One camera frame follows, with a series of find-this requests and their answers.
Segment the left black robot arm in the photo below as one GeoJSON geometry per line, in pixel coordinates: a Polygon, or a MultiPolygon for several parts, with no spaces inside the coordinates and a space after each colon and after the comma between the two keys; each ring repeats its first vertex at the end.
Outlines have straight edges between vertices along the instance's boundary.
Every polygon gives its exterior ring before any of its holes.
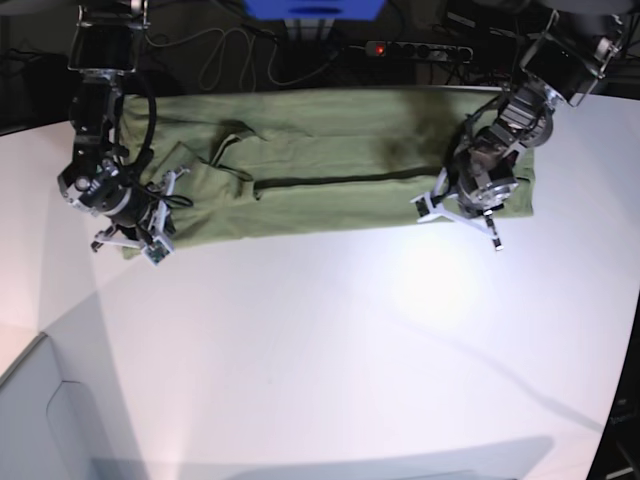
{"type": "Polygon", "coordinates": [[[520,77],[457,127],[435,186],[412,199],[421,224],[447,219],[503,244],[496,211],[521,185],[519,157],[546,143],[561,104],[578,106],[605,77],[626,33],[623,14],[554,2],[544,30],[518,61],[520,77]]]}

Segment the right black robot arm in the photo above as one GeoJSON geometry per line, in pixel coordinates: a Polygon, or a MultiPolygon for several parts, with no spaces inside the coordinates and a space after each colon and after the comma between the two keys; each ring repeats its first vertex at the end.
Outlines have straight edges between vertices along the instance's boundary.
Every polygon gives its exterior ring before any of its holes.
{"type": "Polygon", "coordinates": [[[193,203],[174,192],[189,171],[184,166],[166,171],[158,183],[141,181],[154,157],[157,122],[155,95],[138,70],[148,10],[146,1],[80,2],[68,64],[81,76],[69,111],[72,159],[57,182],[71,207],[109,220],[109,227],[95,235],[92,251],[105,245],[136,250],[158,265],[175,251],[172,211],[193,203]],[[148,104],[147,127],[135,155],[120,138],[123,84],[130,78],[139,81],[148,104]]]}

